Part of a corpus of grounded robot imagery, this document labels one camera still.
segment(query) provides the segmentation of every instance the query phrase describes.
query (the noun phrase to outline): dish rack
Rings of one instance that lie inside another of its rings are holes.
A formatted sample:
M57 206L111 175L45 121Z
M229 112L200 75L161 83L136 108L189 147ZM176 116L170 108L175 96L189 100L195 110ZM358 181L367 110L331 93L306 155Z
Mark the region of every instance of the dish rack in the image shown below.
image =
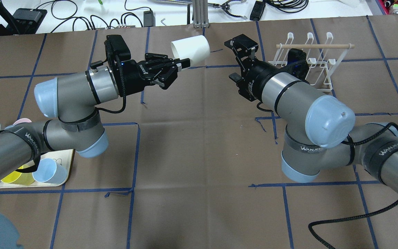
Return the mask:
M306 35L305 44L293 44L294 34L288 33L287 39L284 44L277 44L277 52L274 56L273 61L269 61L273 66L284 67L287 65L288 52L292 48L302 49L306 53L306 62L310 69L306 74L305 80L309 80L308 76L318 74L316 80L312 80L310 85L316 87L322 92L330 92L333 90L333 84L331 82L331 76L333 75L336 68L340 65L342 60L347 55L349 49L353 49L353 44L333 44L333 34L331 32L326 33L326 41L324 44L314 44L314 35L309 32ZM317 58L310 58L311 49L318 49L319 55ZM337 58L329 58L327 56L330 49L342 49L341 55Z

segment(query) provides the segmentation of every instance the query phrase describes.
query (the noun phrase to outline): white table surface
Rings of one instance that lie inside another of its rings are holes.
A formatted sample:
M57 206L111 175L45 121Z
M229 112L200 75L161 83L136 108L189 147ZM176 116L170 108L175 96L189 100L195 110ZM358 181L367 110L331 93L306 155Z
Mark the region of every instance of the white table surface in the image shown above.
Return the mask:
M35 8L39 3L45 3L48 0L3 0L3 4L10 13L14 13L18 8ZM226 0L209 0L211 3L224 3ZM100 5L98 0L74 0L78 5L76 16L97 15L110 22L111 19L119 19L121 14L128 12L124 9L123 0L103 0L104 4ZM232 3L231 12L236 15L247 16L248 20L230 17L221 9L209 8L208 18L209 22L240 22L250 21L249 16L253 9L255 0L247 0L245 3ZM172 4L167 2L159 2L156 0L128 0L127 8L133 9L141 6L148 6L152 8L156 16L156 25L163 26L161 20L165 18L166 25L182 25L187 23L187 6L183 4ZM39 27L37 33L49 33L62 20L55 19L50 13L51 5L42 6L48 11L44 21ZM68 17L75 10L75 7L70 2L59 2L54 7L54 14L57 17ZM143 12L146 9L133 11L139 18L142 19ZM371 10L364 0L359 6L351 8L337 0L310 0L310 3L303 11L299 13L287 14L283 13L272 6L266 5L264 14L261 20L282 20L282 19L306 19L306 18L325 18L325 17L339 17L339 16L371 16ZM137 19L134 17L127 17L127 25L140 26ZM105 27L105 24L93 18L96 27ZM7 25L7 23L0 17L0 24ZM73 20L69 20L62 24L55 32L64 32L72 30ZM86 30L84 22L76 21L75 30Z

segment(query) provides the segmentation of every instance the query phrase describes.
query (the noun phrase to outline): white tray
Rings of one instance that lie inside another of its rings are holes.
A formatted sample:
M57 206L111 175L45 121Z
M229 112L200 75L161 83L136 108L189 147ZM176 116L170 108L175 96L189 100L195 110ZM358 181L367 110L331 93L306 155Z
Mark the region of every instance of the white tray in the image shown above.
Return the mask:
M65 150L65 151L53 151L53 152L49 152L49 153L46 153L41 156L41 159L51 158L65 167L65 169L67 170L67 177L60 184L39 183L39 182L35 181L30 185L18 185L18 184L11 184L11 183L3 183L2 181L0 181L0 188L60 186L60 185L64 184L68 179L68 175L70 173L70 166L71 166L72 160L73 160L73 154L74 154L74 150ZM33 166L33 161L28 162L27 165Z

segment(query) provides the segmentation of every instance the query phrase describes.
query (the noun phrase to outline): electronics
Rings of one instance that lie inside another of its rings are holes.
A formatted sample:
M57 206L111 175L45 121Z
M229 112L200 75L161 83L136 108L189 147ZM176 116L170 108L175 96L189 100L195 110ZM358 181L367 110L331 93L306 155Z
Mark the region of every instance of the electronics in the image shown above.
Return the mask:
M152 10L144 11L144 27L156 26L156 18Z
M253 10L251 11L250 20L251 21L260 21L262 14L264 14L265 2L264 1L256 1L254 2Z

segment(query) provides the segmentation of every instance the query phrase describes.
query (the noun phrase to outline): light blue joint cap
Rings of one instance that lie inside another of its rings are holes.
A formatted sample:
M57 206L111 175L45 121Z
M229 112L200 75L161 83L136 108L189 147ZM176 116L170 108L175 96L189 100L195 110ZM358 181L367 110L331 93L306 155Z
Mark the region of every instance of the light blue joint cap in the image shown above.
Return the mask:
M107 147L108 147L108 137L107 133L104 130L102 136L93 145L91 145L90 147L88 147L83 151L76 151L76 152L82 157L92 158L104 153Z
M372 123L374 123L374 124L378 124L378 125L381 125L381 126L387 126L387 124L389 124L388 122L372 122ZM396 137L398 137L398 130L397 129L395 129L395 127L394 126L391 126L390 127L390 129L389 129L390 131L392 131L392 133L394 134L394 136L396 136Z
M35 86L35 99L39 109L47 118L58 117L58 80L44 81Z
M297 170L293 169L289 164L286 163L285 159L283 159L282 155L282 172L291 180L298 183L310 183L316 179L319 175L320 171L317 172L316 175L305 175Z
M324 95L311 104L305 120L308 139L322 148L340 144L354 127L356 116L344 103Z

